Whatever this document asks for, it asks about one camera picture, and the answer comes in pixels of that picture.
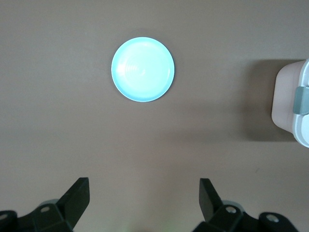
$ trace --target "plate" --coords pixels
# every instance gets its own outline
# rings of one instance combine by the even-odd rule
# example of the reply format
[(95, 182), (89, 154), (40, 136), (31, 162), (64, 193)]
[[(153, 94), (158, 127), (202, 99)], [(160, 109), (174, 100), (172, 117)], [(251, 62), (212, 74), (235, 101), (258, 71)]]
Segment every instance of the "plate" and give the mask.
[(174, 61), (168, 49), (148, 37), (125, 42), (112, 59), (112, 79), (117, 89), (136, 102), (150, 102), (164, 95), (174, 73)]

